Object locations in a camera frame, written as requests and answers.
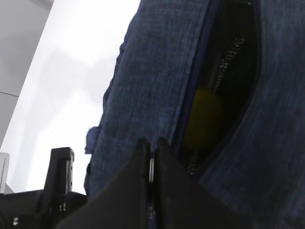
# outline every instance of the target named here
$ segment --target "metal screw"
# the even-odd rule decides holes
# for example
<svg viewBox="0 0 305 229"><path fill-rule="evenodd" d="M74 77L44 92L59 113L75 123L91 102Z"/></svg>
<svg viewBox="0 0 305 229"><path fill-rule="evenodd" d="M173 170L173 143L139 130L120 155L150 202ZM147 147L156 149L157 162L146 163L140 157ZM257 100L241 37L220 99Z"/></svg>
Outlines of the metal screw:
<svg viewBox="0 0 305 229"><path fill-rule="evenodd" d="M17 226L19 224L19 218L18 217L15 217L13 219L13 226Z"/></svg>

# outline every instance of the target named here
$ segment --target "open zipper pocket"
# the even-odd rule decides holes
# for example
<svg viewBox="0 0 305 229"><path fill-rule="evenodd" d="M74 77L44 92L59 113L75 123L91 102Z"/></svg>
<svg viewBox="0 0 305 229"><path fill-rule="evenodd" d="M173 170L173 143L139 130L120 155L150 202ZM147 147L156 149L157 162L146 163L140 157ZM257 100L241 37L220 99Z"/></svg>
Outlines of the open zipper pocket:
<svg viewBox="0 0 305 229"><path fill-rule="evenodd" d="M214 17L213 13L207 15L207 18L213 18L210 23L213 28L208 33L208 38L203 27L173 139L173 147L179 159L187 171L196 174L196 177L200 177L229 144L253 97L260 72L258 0L225 0L216 9L217 14L211 11ZM187 147L183 144L189 131L190 116L193 116L193 100L201 89L209 90L219 98L222 118L219 125L214 126L216 135L203 134L206 137L213 136L213 140L203 144L203 148L190 149L190 144Z"/></svg>

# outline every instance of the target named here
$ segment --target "yellow ball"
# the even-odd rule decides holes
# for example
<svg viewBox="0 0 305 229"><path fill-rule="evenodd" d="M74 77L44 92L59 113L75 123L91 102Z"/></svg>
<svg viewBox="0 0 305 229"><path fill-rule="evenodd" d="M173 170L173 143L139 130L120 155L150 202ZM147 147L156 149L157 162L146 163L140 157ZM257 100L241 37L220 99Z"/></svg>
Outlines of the yellow ball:
<svg viewBox="0 0 305 229"><path fill-rule="evenodd" d="M184 146L191 150L203 150L217 140L222 119L219 97L211 90L200 88L196 91Z"/></svg>

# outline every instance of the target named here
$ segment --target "black plastic part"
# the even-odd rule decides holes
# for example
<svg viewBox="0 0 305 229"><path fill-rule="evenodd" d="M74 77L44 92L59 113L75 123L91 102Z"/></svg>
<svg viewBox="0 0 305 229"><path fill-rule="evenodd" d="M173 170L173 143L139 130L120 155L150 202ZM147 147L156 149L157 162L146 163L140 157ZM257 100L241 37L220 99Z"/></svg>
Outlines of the black plastic part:
<svg viewBox="0 0 305 229"><path fill-rule="evenodd" d="M71 148L52 149L39 212L46 213L50 211L50 207L59 207L65 195L71 192L73 161L74 153Z"/></svg>
<svg viewBox="0 0 305 229"><path fill-rule="evenodd" d="M108 187L57 229L147 229L149 161L150 145L140 140Z"/></svg>
<svg viewBox="0 0 305 229"><path fill-rule="evenodd" d="M34 214L42 190L0 195L0 229L12 229L13 219L20 215Z"/></svg>
<svg viewBox="0 0 305 229"><path fill-rule="evenodd" d="M44 190L0 195L0 229L51 229L86 204L71 192L73 159L70 148L53 149Z"/></svg>
<svg viewBox="0 0 305 229"><path fill-rule="evenodd" d="M160 139L156 152L157 228L246 229L251 223L226 208L190 177Z"/></svg>

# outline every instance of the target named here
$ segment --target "zipper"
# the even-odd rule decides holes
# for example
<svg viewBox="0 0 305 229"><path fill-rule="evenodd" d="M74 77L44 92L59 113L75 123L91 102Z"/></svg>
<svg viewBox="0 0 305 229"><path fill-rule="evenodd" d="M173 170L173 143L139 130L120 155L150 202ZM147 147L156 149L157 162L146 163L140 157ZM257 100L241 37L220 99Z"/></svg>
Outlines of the zipper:
<svg viewBox="0 0 305 229"><path fill-rule="evenodd" d="M177 125L173 136L172 148L178 157L180 156L182 141L190 117L195 91L199 84L200 76L203 70L202 63L204 62L205 53L210 38L210 33L213 27L213 23L215 21L214 19L217 15L220 2L221 0L210 0L210 4L206 11L206 16L200 33L197 52L195 54L194 62L191 70L191 76L189 77L189 82L185 91L185 94L189 96L185 96L183 100L183 105L178 118L178 123L180 123L180 125Z"/></svg>
<svg viewBox="0 0 305 229"><path fill-rule="evenodd" d="M205 159L205 161L199 165L197 171L194 174L196 179L200 179L200 177L207 171L210 165L215 161L215 159L220 155L220 153L228 146L232 140L233 135L235 132L240 128L241 121L248 110L248 107L252 101L254 92L256 90L257 82L259 80L259 75L261 71L261 61L262 61L262 44L261 44L261 20L260 20L260 1L259 0L252 0L253 4L253 11L254 11L254 26L255 26L255 34L256 34L256 70L255 70L255 77L253 81L253 85L251 88L251 92L248 96L247 102L243 107L241 114L239 115L238 119L236 120L235 124L228 132L226 137L222 140L222 142L218 145L218 147L210 154L210 156Z"/></svg>
<svg viewBox="0 0 305 229"><path fill-rule="evenodd" d="M253 85L251 87L251 91L249 93L248 99L239 114L237 120L235 121L235 124L231 127L230 131L226 134L224 139L218 144L217 148L204 160L203 163L200 165L196 162L194 162L194 159L198 158L197 155L194 155L191 157L191 161L189 165L187 166L187 170L190 171L190 173L194 173L195 178L199 179L202 174L208 169L208 167L213 163L213 161L218 157L218 155L223 151L223 149L230 143L234 133L236 130L240 127L240 123L244 117L244 114L246 113L250 102L252 100L252 97L254 95L254 91L256 89L257 81L260 74L260 67L261 67L261 25L260 25L260 2L259 0L252 0L250 2L249 0L238 0L241 2L241 4L246 5L253 5L253 11L254 11L254 26L255 26L255 35L256 35L256 69L255 69L255 76L253 80ZM200 83L200 78L203 71L203 63L206 55L206 49L207 44L210 39L210 32L212 30L212 25L214 23L217 10L219 8L220 2L218 1L215 3L215 1L212 1L206 18L205 23L201 32L200 41L197 47L197 53L194 58L193 68L191 71L191 76L188 82L188 86L186 89L186 97L184 98L182 109L179 116L179 125L176 128L172 147L174 149L174 152L177 154L177 157L179 158L181 155L181 148L182 148L182 142L185 136L186 128L188 125L189 116L191 113L192 105L193 105L193 99L196 92L196 89L198 88L198 85ZM233 49L237 48L243 41L236 40L235 46ZM214 89L217 88L218 84L222 80L221 70L225 70L225 65L221 65L218 75L216 77L216 83L214 85Z"/></svg>

